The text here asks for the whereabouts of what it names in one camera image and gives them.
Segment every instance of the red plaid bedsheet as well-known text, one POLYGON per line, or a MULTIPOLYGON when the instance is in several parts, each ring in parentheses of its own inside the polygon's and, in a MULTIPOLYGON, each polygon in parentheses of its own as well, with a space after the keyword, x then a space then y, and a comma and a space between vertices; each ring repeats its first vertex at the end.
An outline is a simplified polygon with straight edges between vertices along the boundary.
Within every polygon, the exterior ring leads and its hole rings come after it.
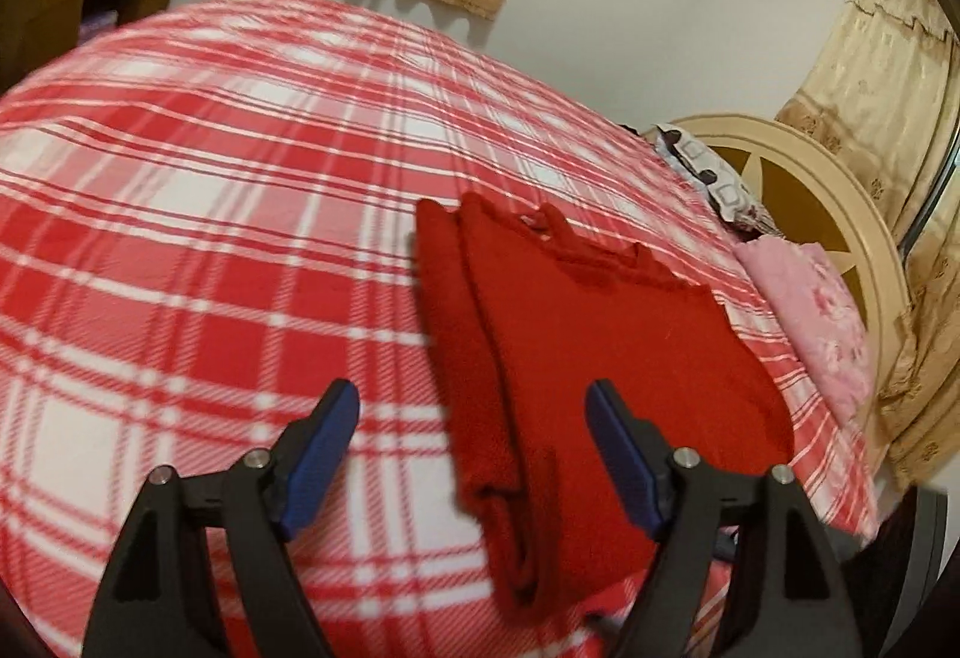
MULTIPOLYGON (((349 460, 292 548, 334 647, 598 654, 582 608, 502 626, 478 527, 453 501, 411 237, 417 199, 452 207, 467 190, 548 200, 712 286, 790 405, 819 514, 875 530, 859 440, 728 235, 643 142, 419 27, 325 0, 215 0, 100 38, 0 107, 0 576, 57 652, 80 651, 147 471, 227 466, 347 377, 363 399, 349 460)), ((704 645, 725 582, 710 580, 704 645)))

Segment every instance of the pillow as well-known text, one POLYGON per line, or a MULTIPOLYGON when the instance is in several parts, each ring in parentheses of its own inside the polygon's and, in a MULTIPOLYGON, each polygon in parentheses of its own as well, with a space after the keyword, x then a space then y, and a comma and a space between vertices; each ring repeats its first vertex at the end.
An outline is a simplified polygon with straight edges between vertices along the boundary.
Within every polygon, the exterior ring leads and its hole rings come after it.
POLYGON ((856 302, 827 252, 774 236, 736 244, 733 252, 845 426, 872 398, 875 363, 856 302))
POLYGON ((752 236, 783 236, 770 212, 752 195, 730 163, 683 128, 656 125, 670 151, 707 185, 713 208, 723 222, 752 236))
POLYGON ((668 166, 673 168, 678 176, 687 180, 690 185, 693 185, 693 188, 697 190, 697 193, 699 193, 700 197, 702 197, 704 201, 711 206, 712 203, 710 202, 710 193, 707 189, 707 185, 690 173, 688 168, 686 168, 686 166, 680 162, 680 158, 677 158, 673 152, 670 151, 670 147, 666 145, 666 141, 664 140, 664 133, 660 130, 657 130, 656 132, 658 132, 656 139, 654 140, 654 151, 656 152, 656 156, 663 160, 668 166))

